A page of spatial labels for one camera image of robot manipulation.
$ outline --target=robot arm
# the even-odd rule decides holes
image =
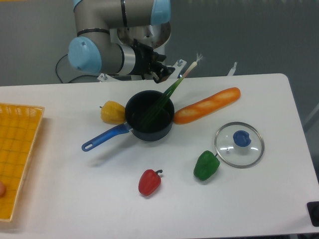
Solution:
[[[118,75],[152,74],[166,80],[173,69],[166,56],[134,40],[132,46],[111,42],[110,29],[157,25],[170,20],[170,0],[73,0],[78,37],[69,45],[71,65],[84,72]]]

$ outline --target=black object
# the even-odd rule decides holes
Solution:
[[[314,227],[319,227],[319,202],[309,202],[307,208],[311,223]]]
[[[141,115],[161,97],[159,91],[142,91],[134,95],[125,107],[125,118],[127,123],[133,128],[132,133],[139,139],[145,141],[156,141],[163,138],[170,131],[174,118],[174,105],[171,100],[164,106],[157,119],[152,122],[152,127],[147,131],[139,128]]]
[[[165,55],[154,52],[154,49],[134,39],[132,49],[135,52],[135,66],[130,75],[151,74],[153,80],[158,84],[166,81],[174,72],[174,67],[168,67],[160,62],[166,59]]]

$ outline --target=blue lid knob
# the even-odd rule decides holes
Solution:
[[[96,74],[102,68],[99,49],[92,40],[84,36],[76,37],[70,42],[68,58],[70,64],[80,71]]]
[[[235,132],[233,135],[233,139],[235,144],[237,144],[239,147],[247,147],[251,143],[249,133],[244,130]]]

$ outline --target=blue pot handle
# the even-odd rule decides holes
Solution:
[[[82,150],[87,152],[91,149],[95,148],[96,146],[100,145],[101,143],[104,143],[105,141],[109,140],[110,138],[113,138],[114,136],[117,136],[119,134],[128,133],[130,132],[130,129],[132,127],[128,123],[123,123],[120,125],[117,125],[108,131],[100,134],[99,136],[96,136],[95,138],[91,139],[90,141],[86,142],[82,145]]]

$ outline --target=yellow basket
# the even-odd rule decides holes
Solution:
[[[6,188],[0,221],[12,220],[43,113],[44,107],[0,103],[0,181]]]

